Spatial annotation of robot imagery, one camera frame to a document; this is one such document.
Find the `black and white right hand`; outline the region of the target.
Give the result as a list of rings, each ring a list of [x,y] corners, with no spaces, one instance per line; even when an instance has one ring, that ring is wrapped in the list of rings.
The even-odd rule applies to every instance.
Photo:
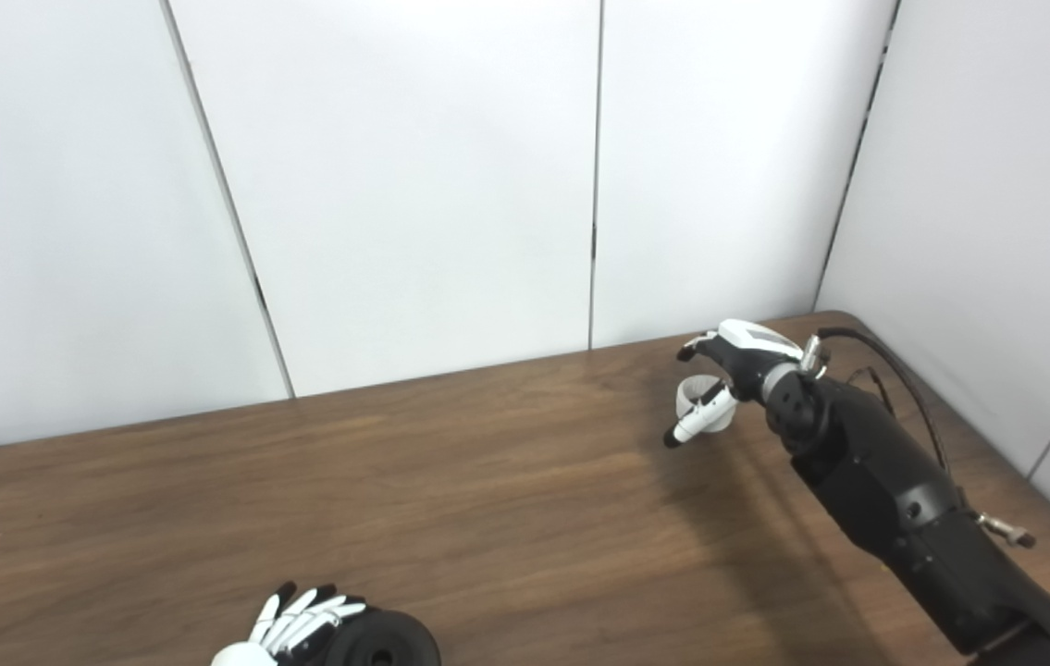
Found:
[[[688,363],[706,357],[724,376],[716,378],[696,398],[686,400],[677,421],[663,435],[669,450],[680,448],[702,433],[719,433],[732,422],[737,405],[764,404],[783,376],[805,370],[807,354],[799,345],[765,326],[727,319],[682,345],[676,360]]]

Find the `black and white left hand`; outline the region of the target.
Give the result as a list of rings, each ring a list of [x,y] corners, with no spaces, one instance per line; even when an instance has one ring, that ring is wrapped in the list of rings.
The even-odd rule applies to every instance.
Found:
[[[220,648],[212,665],[316,665],[350,623],[373,612],[361,596],[335,585],[300,591],[288,581],[262,604],[246,639]]]

